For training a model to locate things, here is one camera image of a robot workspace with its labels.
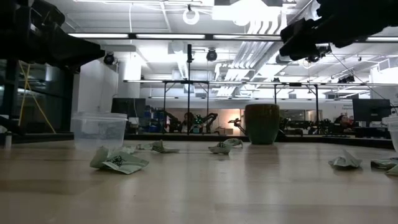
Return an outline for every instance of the computer monitor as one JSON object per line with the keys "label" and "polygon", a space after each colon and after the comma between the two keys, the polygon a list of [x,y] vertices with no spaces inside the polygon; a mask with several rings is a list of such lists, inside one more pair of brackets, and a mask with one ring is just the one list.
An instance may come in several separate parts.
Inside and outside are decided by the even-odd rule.
{"label": "computer monitor", "polygon": [[145,98],[113,98],[111,112],[126,114],[129,118],[143,118]]}
{"label": "computer monitor", "polygon": [[353,99],[353,109],[355,121],[366,121],[366,126],[391,114],[390,100]]}

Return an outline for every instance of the plastic container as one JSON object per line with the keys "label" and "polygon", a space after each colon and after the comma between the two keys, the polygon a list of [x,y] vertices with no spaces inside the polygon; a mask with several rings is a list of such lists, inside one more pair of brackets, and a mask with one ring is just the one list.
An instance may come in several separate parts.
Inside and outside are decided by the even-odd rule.
{"label": "plastic container", "polygon": [[394,149],[398,152],[398,116],[383,118],[382,122],[388,126]]}
{"label": "plastic container", "polygon": [[77,112],[72,118],[75,147],[81,150],[123,145],[126,114]]}

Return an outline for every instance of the ceiling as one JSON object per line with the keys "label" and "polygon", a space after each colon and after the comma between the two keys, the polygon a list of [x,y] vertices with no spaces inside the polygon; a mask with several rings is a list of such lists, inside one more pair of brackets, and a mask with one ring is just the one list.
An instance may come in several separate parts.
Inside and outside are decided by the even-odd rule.
{"label": "ceiling", "polygon": [[[74,0],[47,0],[56,5],[65,15],[66,23],[63,29],[66,32],[155,32],[155,33],[215,33],[234,34],[247,33],[249,25],[237,26],[233,21],[215,21],[211,18],[211,5],[213,1],[206,0],[206,6],[198,9],[200,19],[195,25],[184,22],[183,10],[186,6],[165,5],[165,14],[159,5],[138,4],[104,4],[102,2],[75,2]],[[287,21],[290,21],[309,0],[296,0],[297,5],[284,12]],[[398,28],[387,28],[379,35],[398,35]],[[97,40],[102,46],[134,45],[141,57],[146,61],[142,67],[142,74],[146,79],[156,78],[157,74],[171,73],[178,69],[178,64],[173,55],[168,54],[170,41],[167,40]],[[192,44],[195,52],[195,60],[191,65],[192,70],[215,71],[217,63],[233,61],[243,42],[230,41],[185,41],[184,44]],[[218,58],[215,62],[206,61],[208,49],[216,49]],[[398,55],[398,44],[353,44],[343,49],[333,47],[333,55],[327,55],[309,69],[305,68],[302,61],[293,62],[275,76],[282,82],[305,82],[310,76],[311,80],[337,82],[331,80],[333,75],[345,71],[345,66],[363,81],[368,81],[369,68],[377,65],[376,62],[384,60],[391,55]],[[117,57],[128,58],[129,52],[116,52]]]}

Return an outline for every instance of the wooden table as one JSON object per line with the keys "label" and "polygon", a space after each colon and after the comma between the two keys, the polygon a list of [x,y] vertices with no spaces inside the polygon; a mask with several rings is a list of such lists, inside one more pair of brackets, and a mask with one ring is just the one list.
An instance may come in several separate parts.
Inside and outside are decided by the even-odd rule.
{"label": "wooden table", "polygon": [[[0,223],[397,223],[398,178],[371,170],[392,150],[276,143],[214,155],[214,142],[167,142],[180,154],[141,151],[135,174],[88,166],[72,142],[0,151]],[[347,149],[362,169],[335,171]]]}

